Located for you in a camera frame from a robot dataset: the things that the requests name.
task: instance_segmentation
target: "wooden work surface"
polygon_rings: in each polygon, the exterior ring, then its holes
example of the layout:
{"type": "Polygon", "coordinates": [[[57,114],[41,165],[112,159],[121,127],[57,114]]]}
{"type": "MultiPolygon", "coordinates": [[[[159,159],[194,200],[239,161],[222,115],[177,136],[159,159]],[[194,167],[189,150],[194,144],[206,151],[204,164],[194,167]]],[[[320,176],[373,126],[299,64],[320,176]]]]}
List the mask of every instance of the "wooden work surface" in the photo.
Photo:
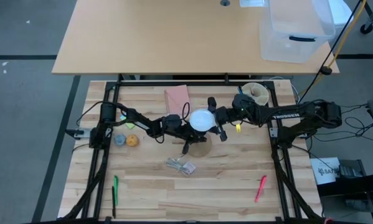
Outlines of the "wooden work surface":
{"type": "MultiPolygon", "coordinates": [[[[91,82],[84,106],[86,111],[92,104],[103,99],[106,82],[91,82]]],[[[294,104],[290,81],[275,81],[280,106],[294,104]]],[[[165,86],[120,87],[119,102],[135,108],[150,119],[166,116],[164,101],[165,86]]],[[[236,86],[189,86],[192,109],[206,108],[207,98],[214,96],[218,106],[231,107],[236,86]]],[[[81,121],[81,127],[97,125],[100,107],[96,106],[81,121]]],[[[283,122],[290,126],[297,119],[283,122]]],[[[231,125],[225,125],[228,140],[221,142],[219,136],[211,135],[212,150],[201,158],[184,156],[181,161],[191,161],[197,169],[188,178],[166,167],[166,160],[181,155],[183,141],[165,136],[165,142],[158,144],[138,128],[128,129],[125,125],[114,129],[114,135],[136,134],[140,144],[137,147],[111,144],[105,190],[100,218],[111,216],[111,186],[113,176],[120,178],[118,191],[119,205],[117,219],[122,220],[275,220],[281,216],[276,175],[271,158],[271,147],[266,125],[262,128],[242,125],[242,132],[236,133],[231,125]],[[258,203],[254,202],[260,179],[267,175],[265,189],[258,203]]],[[[87,143],[77,141],[75,147],[87,143]]],[[[303,140],[294,142],[306,148],[303,140]]],[[[291,148],[290,159],[296,187],[307,203],[318,214],[321,204],[316,188],[311,163],[306,152],[291,148]]],[[[78,148],[74,153],[68,171],[59,217],[64,216],[83,194],[88,179],[92,149],[78,148]]],[[[294,215],[287,192],[291,216],[294,215]]],[[[92,197],[90,215],[95,204],[92,197]]]]}
{"type": "MultiPolygon", "coordinates": [[[[258,28],[262,8],[230,2],[224,7],[220,0],[79,0],[52,72],[306,75],[319,70],[328,43],[306,63],[266,61],[258,28]]],[[[339,73],[336,64],[332,69],[339,73]]]]}

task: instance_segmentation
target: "small toy ball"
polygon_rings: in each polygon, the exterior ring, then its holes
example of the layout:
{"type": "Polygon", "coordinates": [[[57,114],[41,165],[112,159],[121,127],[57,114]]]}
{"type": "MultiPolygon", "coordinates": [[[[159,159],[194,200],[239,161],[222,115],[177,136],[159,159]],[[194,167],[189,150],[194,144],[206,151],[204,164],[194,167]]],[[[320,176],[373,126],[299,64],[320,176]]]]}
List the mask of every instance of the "small toy ball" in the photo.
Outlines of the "small toy ball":
{"type": "Polygon", "coordinates": [[[139,139],[138,137],[136,137],[136,135],[134,134],[130,134],[129,136],[126,137],[126,144],[131,146],[131,147],[135,147],[137,146],[139,143],[139,139]]]}
{"type": "Polygon", "coordinates": [[[116,138],[114,138],[114,143],[117,145],[117,146],[123,146],[125,145],[125,135],[124,134],[118,134],[116,135],[116,138]]]}

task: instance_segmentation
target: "butcher block tabletop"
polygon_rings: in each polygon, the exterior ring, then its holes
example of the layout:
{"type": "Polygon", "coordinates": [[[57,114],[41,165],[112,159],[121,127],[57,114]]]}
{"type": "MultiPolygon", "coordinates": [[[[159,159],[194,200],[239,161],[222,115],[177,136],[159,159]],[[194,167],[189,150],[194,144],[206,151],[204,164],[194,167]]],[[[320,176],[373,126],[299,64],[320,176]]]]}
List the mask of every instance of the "butcher block tabletop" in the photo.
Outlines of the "butcher block tabletop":
{"type": "MultiPolygon", "coordinates": [[[[274,81],[280,106],[295,104],[290,81],[274,81]]],[[[106,82],[90,82],[84,111],[103,99],[106,82]]],[[[119,102],[135,108],[150,119],[167,115],[164,90],[168,86],[121,86],[119,102]]],[[[207,108],[207,98],[215,97],[218,107],[231,107],[236,86],[188,86],[191,109],[207,108]]],[[[100,107],[96,106],[81,120],[81,128],[97,125],[100,107]]],[[[291,126],[297,119],[283,120],[291,126]]],[[[208,155],[196,158],[186,155],[181,162],[190,161],[196,170],[190,177],[166,167],[168,158],[181,155],[183,140],[165,136],[158,144],[143,129],[114,128],[114,135],[135,134],[140,140],[136,147],[111,144],[100,219],[111,216],[111,186],[114,175],[119,177],[118,205],[114,220],[201,220],[201,221],[274,221],[282,217],[271,158],[268,129],[242,124],[237,133],[232,125],[225,125],[228,139],[221,142],[211,135],[212,150],[208,155]],[[267,182],[260,200],[254,202],[261,178],[267,182]]],[[[75,147],[88,143],[88,139],[76,141],[75,147]]],[[[297,139],[294,145],[306,148],[305,141],[297,139]]],[[[83,146],[73,153],[58,217],[66,215],[84,193],[90,170],[93,149],[83,146]]],[[[306,152],[289,149],[296,188],[316,213],[321,204],[316,188],[309,156],[306,152]]],[[[93,213],[96,189],[91,197],[89,215],[93,213]]],[[[290,215],[294,216],[291,195],[286,189],[290,215]]]]}

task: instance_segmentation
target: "pink marker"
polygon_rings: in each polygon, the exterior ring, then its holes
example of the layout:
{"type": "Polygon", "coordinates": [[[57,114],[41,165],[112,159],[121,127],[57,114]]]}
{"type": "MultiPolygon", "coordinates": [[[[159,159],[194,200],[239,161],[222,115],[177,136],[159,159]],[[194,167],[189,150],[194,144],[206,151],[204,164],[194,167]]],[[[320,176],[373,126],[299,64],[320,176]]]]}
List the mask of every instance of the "pink marker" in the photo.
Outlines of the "pink marker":
{"type": "Polygon", "coordinates": [[[263,190],[263,186],[265,185],[265,181],[267,180],[267,176],[264,175],[261,179],[261,184],[260,184],[260,188],[258,190],[258,193],[257,193],[257,196],[255,197],[255,202],[258,202],[258,199],[260,198],[260,195],[262,193],[262,190],[263,190]]]}

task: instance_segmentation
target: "pink notebook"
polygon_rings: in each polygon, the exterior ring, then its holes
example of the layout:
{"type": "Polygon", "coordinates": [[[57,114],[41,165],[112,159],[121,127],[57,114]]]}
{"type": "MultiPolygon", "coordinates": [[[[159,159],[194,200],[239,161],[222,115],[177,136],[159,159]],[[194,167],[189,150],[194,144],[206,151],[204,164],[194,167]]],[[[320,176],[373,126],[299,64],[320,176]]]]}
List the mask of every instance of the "pink notebook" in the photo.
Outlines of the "pink notebook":
{"type": "Polygon", "coordinates": [[[187,92],[187,86],[174,86],[164,91],[166,99],[167,113],[178,114],[182,117],[182,109],[185,103],[190,103],[189,94],[187,92]]]}

